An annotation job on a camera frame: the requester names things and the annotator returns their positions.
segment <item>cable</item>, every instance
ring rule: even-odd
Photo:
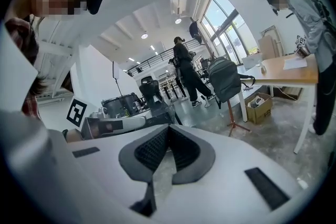
[[[293,100],[297,101],[297,99],[295,99],[295,98],[289,96],[288,94],[285,94],[279,87],[277,87],[277,88],[278,88],[278,89],[280,90],[280,92],[282,92],[284,95],[286,95],[286,96],[288,96],[289,98],[292,98]]]

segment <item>black railing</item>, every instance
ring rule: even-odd
[[[198,49],[199,47],[204,47],[204,45],[201,45],[198,43],[197,40],[192,39],[190,41],[187,41],[185,43],[183,43],[183,45],[185,45],[188,49],[188,51],[192,51],[194,49]],[[139,74],[139,72],[137,71],[137,68],[140,68],[142,71],[145,71],[146,69],[150,69],[162,62],[167,62],[169,61],[169,59],[174,57],[174,51],[173,48],[166,50],[158,55],[155,55],[152,58],[147,59],[146,61],[143,61],[141,64],[130,68],[129,70],[127,70],[127,72],[131,72],[132,75],[136,75]]]

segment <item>concrete floor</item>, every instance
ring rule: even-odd
[[[271,116],[260,125],[245,123],[237,116],[237,123],[251,129],[251,132],[234,129],[232,137],[252,145],[280,164],[294,178],[300,178],[310,186],[317,183],[327,171],[329,155],[336,143],[336,117],[332,117],[328,130],[323,136],[308,132],[301,150],[295,154],[293,150],[303,126],[307,107],[306,101],[303,100],[304,98],[300,98],[300,101],[273,98]],[[228,136],[229,128],[226,124],[229,118],[224,112],[227,110],[226,104],[221,111],[215,102],[207,109],[203,105],[192,108],[189,101],[177,101],[174,106],[183,125]],[[176,173],[174,158],[171,152],[167,152],[154,174],[154,190],[158,207],[171,189],[174,173]]]

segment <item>cardboard box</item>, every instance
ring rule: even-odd
[[[248,107],[247,104],[251,100],[253,100],[257,95],[263,98],[265,102],[260,106],[256,107],[255,109]],[[271,115],[272,105],[273,103],[270,95],[261,92],[253,94],[252,96],[250,96],[245,100],[247,119],[253,122],[254,124],[261,123],[266,117]]]
[[[263,60],[279,57],[279,51],[275,40],[271,36],[265,36],[258,40],[259,49]]]

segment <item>backpack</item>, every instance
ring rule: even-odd
[[[242,83],[240,79],[252,78],[253,83],[256,79],[253,76],[241,75],[238,73],[237,66],[234,62],[227,60],[224,57],[216,58],[208,67],[209,81],[214,87],[216,96],[219,98],[217,101],[219,109],[221,103],[225,103],[230,98],[240,93]]]
[[[336,37],[336,27],[332,23],[330,18],[330,12],[328,11],[327,7],[324,5],[324,3],[320,0],[311,0],[315,6],[315,8],[318,10],[321,18],[323,19],[323,24],[327,28],[327,30]]]

